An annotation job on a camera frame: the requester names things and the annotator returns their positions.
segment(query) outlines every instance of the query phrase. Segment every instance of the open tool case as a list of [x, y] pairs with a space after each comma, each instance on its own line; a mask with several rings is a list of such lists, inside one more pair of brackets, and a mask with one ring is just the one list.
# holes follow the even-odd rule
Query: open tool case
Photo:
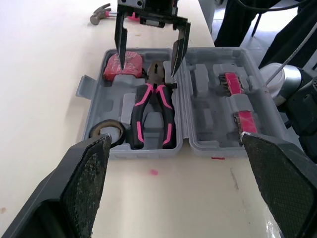
[[[234, 115], [251, 112], [257, 132], [289, 140], [284, 123], [263, 86], [260, 72], [249, 53], [241, 48], [189, 48], [176, 75], [170, 77], [170, 49], [127, 49], [143, 58], [145, 70], [155, 60], [163, 61], [165, 82], [177, 83], [173, 89], [176, 145], [162, 149], [163, 119], [155, 99], [150, 99], [143, 114], [144, 148], [131, 149], [128, 140], [110, 150], [110, 158], [157, 158], [175, 156], [188, 138], [195, 154], [214, 157], [247, 155], [240, 142], [239, 127]], [[105, 81], [103, 72], [116, 50], [107, 51], [97, 80], [83, 76], [76, 96], [91, 100], [83, 139], [89, 138], [92, 127], [106, 119], [122, 122], [129, 133], [136, 89], [145, 79], [117, 75]], [[230, 95], [220, 83], [225, 73], [235, 73], [243, 94]]]

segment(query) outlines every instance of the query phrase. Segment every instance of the pliers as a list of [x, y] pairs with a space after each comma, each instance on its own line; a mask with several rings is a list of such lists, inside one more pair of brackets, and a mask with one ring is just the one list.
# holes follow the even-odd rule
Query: pliers
[[148, 70], [148, 80], [137, 88], [136, 101], [131, 116], [131, 146], [133, 149], [142, 149], [143, 112], [150, 97], [155, 92], [162, 109], [164, 120], [163, 149], [172, 149], [176, 145], [176, 126], [174, 121], [175, 110], [172, 104], [172, 91], [164, 84], [164, 67], [162, 62], [155, 61]]

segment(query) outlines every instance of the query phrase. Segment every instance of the table surface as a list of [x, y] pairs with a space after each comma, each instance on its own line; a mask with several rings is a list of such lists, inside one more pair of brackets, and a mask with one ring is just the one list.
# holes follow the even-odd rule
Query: table surface
[[[96, 78], [115, 48], [115, 19], [89, 23], [101, 0], [13, 0], [0, 9], [0, 236], [38, 183], [81, 140], [90, 101], [76, 98], [82, 75]], [[181, 0], [189, 47], [212, 47], [198, 0]], [[177, 32], [125, 22], [127, 47], [172, 47]], [[247, 158], [109, 161], [93, 238], [278, 237]]]

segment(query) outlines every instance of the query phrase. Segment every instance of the black cable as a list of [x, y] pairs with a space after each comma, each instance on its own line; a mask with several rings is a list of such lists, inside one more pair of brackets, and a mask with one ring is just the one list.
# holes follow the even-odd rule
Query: black cable
[[298, 6], [301, 6], [311, 0], [304, 0], [301, 1], [297, 4], [291, 5], [291, 6], [286, 6], [286, 7], [278, 7], [278, 8], [257, 8], [257, 7], [252, 7], [252, 6], [247, 6], [245, 5], [243, 2], [241, 2], [241, 0], [235, 0], [236, 3], [238, 3], [240, 6], [248, 9], [248, 10], [252, 10], [252, 11], [257, 11], [257, 12], [266, 12], [266, 11], [283, 11], [283, 10], [288, 10], [288, 9], [292, 9]]

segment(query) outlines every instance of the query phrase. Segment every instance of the robotic arm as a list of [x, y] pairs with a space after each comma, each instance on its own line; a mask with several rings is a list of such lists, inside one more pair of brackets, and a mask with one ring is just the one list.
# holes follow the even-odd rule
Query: robotic arm
[[190, 23], [186, 18], [178, 17], [177, 11], [177, 0], [118, 0], [114, 40], [122, 69], [128, 33], [123, 27], [123, 21], [134, 13], [136, 17], [140, 17], [143, 25], [163, 28], [165, 24], [172, 24], [174, 30], [179, 30], [171, 61], [171, 75], [175, 75], [186, 54], [190, 31]]

